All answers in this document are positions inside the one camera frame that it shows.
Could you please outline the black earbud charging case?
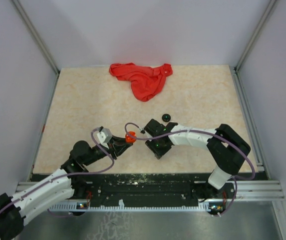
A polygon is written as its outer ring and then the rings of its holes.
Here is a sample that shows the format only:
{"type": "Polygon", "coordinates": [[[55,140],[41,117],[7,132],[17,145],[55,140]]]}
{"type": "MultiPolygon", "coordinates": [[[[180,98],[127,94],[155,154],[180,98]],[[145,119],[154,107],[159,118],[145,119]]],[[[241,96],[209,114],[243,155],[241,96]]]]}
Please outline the black earbud charging case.
{"type": "Polygon", "coordinates": [[[162,121],[169,122],[171,120],[171,116],[168,113],[162,115],[162,121]]]}

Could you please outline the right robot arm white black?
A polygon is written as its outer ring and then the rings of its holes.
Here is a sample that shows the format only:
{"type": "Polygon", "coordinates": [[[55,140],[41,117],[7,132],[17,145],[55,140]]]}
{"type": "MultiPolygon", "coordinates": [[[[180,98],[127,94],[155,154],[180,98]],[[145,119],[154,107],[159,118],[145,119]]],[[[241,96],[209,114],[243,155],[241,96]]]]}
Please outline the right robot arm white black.
{"type": "Polygon", "coordinates": [[[149,137],[145,141],[146,146],[157,159],[175,145],[208,150],[216,163],[206,185],[206,192],[212,198],[223,193],[225,183],[239,173],[245,157],[251,151],[249,144],[227,124],[201,129],[175,122],[163,125],[152,119],[143,128],[143,132],[149,137]]]}

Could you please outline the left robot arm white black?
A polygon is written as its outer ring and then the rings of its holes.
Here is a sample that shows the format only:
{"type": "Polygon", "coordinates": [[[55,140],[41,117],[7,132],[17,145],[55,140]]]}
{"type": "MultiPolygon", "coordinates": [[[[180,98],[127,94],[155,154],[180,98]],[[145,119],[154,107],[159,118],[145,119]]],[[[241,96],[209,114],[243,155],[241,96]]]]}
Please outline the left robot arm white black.
{"type": "Polygon", "coordinates": [[[0,239],[15,238],[32,219],[52,205],[73,196],[84,197],[87,186],[82,176],[90,174],[86,166],[104,157],[115,161],[134,142],[128,135],[108,136],[94,147],[80,140],[74,144],[68,160],[51,175],[13,195],[1,194],[0,239]]]}

